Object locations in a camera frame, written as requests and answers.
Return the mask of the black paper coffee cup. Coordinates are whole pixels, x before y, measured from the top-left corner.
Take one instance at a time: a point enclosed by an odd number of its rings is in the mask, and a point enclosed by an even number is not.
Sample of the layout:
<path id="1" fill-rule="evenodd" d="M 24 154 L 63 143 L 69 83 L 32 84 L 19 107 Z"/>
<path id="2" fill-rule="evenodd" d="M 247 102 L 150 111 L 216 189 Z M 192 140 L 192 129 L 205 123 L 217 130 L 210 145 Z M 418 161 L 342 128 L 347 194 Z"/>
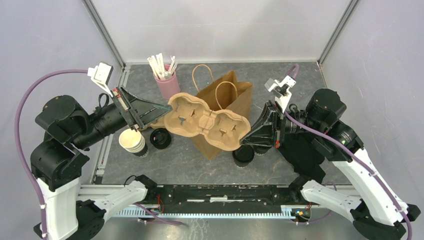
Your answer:
<path id="1" fill-rule="evenodd" d="M 244 168 L 253 161 L 253 158 L 247 158 L 247 159 L 234 158 L 233 161 L 237 167 Z"/>
<path id="2" fill-rule="evenodd" d="M 268 146 L 254 145 L 253 146 L 253 151 L 254 151 L 254 154 L 255 155 L 257 155 L 257 156 L 263 156 L 264 154 L 266 154 L 268 152 L 268 150 L 270 148 L 271 147 L 268 147 Z"/>

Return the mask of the brown paper bag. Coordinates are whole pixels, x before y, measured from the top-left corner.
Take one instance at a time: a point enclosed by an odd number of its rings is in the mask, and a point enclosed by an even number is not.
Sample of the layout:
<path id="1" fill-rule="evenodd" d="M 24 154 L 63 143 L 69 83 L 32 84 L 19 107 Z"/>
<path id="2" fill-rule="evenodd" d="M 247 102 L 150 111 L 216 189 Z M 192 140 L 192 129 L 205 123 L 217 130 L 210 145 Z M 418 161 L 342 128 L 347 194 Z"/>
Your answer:
<path id="1" fill-rule="evenodd" d="M 198 87 L 195 78 L 195 71 L 199 67 L 207 68 L 212 80 L 212 83 L 203 89 Z M 197 90 L 195 96 L 204 100 L 211 110 L 231 110 L 247 119 L 250 117 L 254 85 L 251 82 L 238 81 L 235 71 L 229 71 L 215 79 L 209 66 L 198 64 L 192 70 L 191 78 Z"/>

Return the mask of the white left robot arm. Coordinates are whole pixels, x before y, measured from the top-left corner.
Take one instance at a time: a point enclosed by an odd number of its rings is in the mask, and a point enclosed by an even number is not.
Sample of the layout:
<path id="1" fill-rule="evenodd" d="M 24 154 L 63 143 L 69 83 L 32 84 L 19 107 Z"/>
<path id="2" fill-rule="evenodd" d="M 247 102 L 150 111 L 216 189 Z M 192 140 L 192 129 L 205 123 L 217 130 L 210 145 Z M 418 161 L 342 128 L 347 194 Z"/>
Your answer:
<path id="1" fill-rule="evenodd" d="M 157 198 L 157 184 L 146 175 L 113 193 L 78 200 L 82 168 L 89 161 L 92 145 L 124 127 L 140 130 L 172 108 L 142 99 L 118 86 L 88 113 L 70 95 L 49 100 L 35 122 L 44 129 L 44 139 L 30 156 L 31 173 L 42 193 L 45 219 L 34 231 L 47 240 L 90 240 L 104 224 L 126 207 Z"/>

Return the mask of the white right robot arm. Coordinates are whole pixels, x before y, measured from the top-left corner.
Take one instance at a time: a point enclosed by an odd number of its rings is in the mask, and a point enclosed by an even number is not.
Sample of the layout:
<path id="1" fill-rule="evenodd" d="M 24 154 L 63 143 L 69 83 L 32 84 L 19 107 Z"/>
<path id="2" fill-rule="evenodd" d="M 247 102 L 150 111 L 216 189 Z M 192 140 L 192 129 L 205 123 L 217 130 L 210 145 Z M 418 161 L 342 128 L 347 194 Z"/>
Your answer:
<path id="1" fill-rule="evenodd" d="M 413 236 L 418 206 L 401 200 L 373 165 L 358 134 L 341 121 L 346 110 L 338 93 L 318 89 L 304 110 L 267 102 L 242 145 L 261 154 L 278 149 L 298 174 L 289 185 L 289 199 L 321 205 L 349 220 L 369 240 L 399 240 Z M 358 196 L 323 185 L 324 160 L 350 181 Z"/>

